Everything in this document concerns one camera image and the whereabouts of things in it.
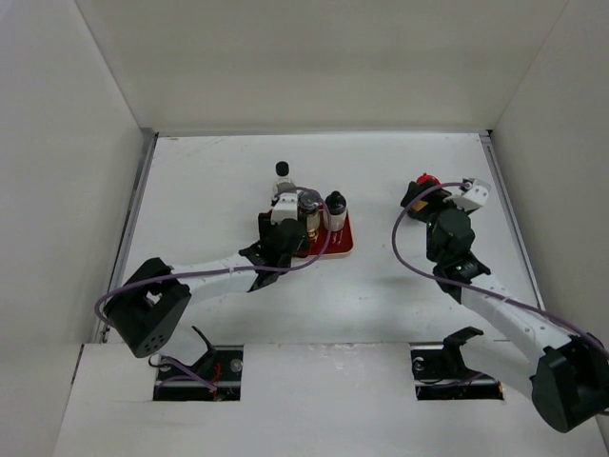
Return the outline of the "sauce bottle red cap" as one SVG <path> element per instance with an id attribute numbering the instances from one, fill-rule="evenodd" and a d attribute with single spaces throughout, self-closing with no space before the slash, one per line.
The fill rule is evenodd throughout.
<path id="1" fill-rule="evenodd" d="M 424 191 L 439 185 L 441 182 L 434 176 L 424 173 L 416 181 L 415 196 L 419 197 Z M 429 218 L 445 206 L 444 200 L 451 193 L 446 189 L 437 189 L 422 197 L 413 204 L 409 216 L 420 222 L 427 223 Z"/>

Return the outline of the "salt grinder jar grey lid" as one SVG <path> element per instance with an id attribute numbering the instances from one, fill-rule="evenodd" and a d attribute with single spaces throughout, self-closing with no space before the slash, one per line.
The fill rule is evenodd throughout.
<path id="1" fill-rule="evenodd" d="M 299 220 L 305 225 L 307 236 L 314 241 L 319 236 L 322 199 L 314 190 L 301 190 L 298 195 Z"/>

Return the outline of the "soy sauce bottle black cap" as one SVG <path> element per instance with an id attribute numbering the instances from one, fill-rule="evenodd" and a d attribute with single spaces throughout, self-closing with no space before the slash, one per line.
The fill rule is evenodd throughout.
<path id="1" fill-rule="evenodd" d="M 295 184 L 291 179 L 289 172 L 289 164 L 286 161 L 279 161 L 275 165 L 276 179 L 272 185 L 272 204 L 278 200 L 278 197 L 286 192 L 293 192 Z"/>

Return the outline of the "salt jar black knob lid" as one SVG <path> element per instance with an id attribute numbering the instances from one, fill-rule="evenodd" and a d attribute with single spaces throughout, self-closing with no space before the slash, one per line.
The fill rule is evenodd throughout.
<path id="1" fill-rule="evenodd" d="M 330 232 L 344 228 L 347 215 L 345 197 L 338 191 L 332 191 L 324 200 L 324 224 Z"/>

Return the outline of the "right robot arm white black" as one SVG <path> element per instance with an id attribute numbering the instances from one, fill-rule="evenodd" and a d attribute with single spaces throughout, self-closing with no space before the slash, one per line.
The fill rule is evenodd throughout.
<path id="1" fill-rule="evenodd" d="M 441 183 L 424 174 L 401 200 L 401 216 L 425 225 L 425 256 L 433 268 L 425 272 L 402 256 L 398 261 L 436 282 L 505 339 L 488 339 L 475 327 L 459 329 L 431 356 L 416 356 L 413 373 L 440 390 L 488 376 L 528 398 L 549 427 L 566 433 L 607 414 L 608 351 L 589 332 L 514 298 L 475 256 L 471 215 L 489 192 L 480 179 Z"/>

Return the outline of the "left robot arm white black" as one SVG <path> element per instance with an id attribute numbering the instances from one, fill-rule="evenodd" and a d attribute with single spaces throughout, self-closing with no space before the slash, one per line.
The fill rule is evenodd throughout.
<path id="1" fill-rule="evenodd" d="M 172 268 L 159 257 L 150 258 L 98 309 L 135 357 L 172 358 L 190 378 L 204 379 L 213 369 L 211 344 L 183 322 L 187 308 L 272 285 L 306 243 L 305 227 L 286 219 L 262 240 L 219 261 Z"/>

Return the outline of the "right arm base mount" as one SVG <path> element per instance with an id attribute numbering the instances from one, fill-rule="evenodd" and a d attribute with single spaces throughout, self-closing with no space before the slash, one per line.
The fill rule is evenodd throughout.
<path id="1" fill-rule="evenodd" d="M 441 342 L 410 347 L 415 395 L 419 401 L 503 400 L 499 381 L 468 368 L 461 354 L 472 338 L 482 336 L 478 328 L 462 328 Z"/>

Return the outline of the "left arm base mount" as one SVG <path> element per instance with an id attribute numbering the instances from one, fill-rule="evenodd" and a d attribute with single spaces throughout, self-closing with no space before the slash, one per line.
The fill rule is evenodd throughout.
<path id="1" fill-rule="evenodd" d="M 238 402 L 241 400 L 245 349 L 243 346 L 215 346 L 194 328 L 206 350 L 187 370 L 165 356 L 148 358 L 156 369 L 152 400 L 155 402 Z"/>

